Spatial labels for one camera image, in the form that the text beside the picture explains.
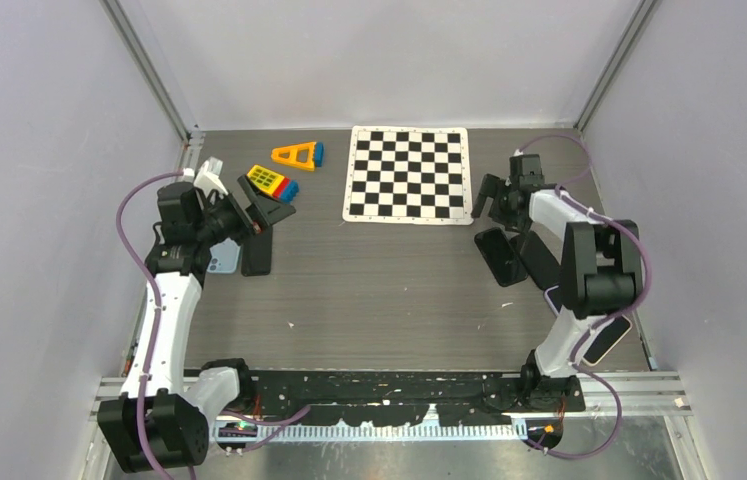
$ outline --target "wood grain surface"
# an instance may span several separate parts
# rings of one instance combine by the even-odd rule
[[[470,130],[473,194],[485,173],[507,175],[509,155],[549,132],[573,133]],[[531,281],[494,282],[473,236],[495,224],[345,223],[349,139],[349,130],[207,134],[200,159],[223,160],[227,186],[257,163],[296,180],[300,193],[297,213],[275,227],[269,276],[208,276],[185,364],[242,357],[261,368],[519,369],[554,318]],[[314,140],[325,144],[325,160],[313,173],[270,160],[274,147]],[[530,151],[541,154],[548,182],[586,165],[572,142],[548,139]],[[592,180],[570,191],[601,210]],[[558,255],[560,242],[536,230]],[[636,332],[598,369],[646,370]]]

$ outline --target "chessboard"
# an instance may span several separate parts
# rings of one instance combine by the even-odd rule
[[[354,127],[343,219],[470,225],[464,128]]]

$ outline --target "yellow toy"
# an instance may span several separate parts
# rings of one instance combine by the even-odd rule
[[[308,156],[301,161],[299,154],[306,151]],[[308,142],[274,148],[271,158],[276,163],[313,172],[315,167],[323,165],[323,143]]]
[[[285,178],[283,175],[268,170],[261,165],[253,166],[246,174],[246,178],[262,192],[285,203],[291,203],[296,194],[299,193],[299,184],[296,181]]]

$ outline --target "white wall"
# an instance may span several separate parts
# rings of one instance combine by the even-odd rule
[[[215,130],[571,126],[638,0],[123,3]]]
[[[586,138],[607,211],[653,256],[654,353],[720,477],[747,479],[747,2],[663,2]]]
[[[75,478],[142,289],[117,204],[179,152],[98,2],[0,2],[0,478]],[[139,250],[153,203],[128,216]]]

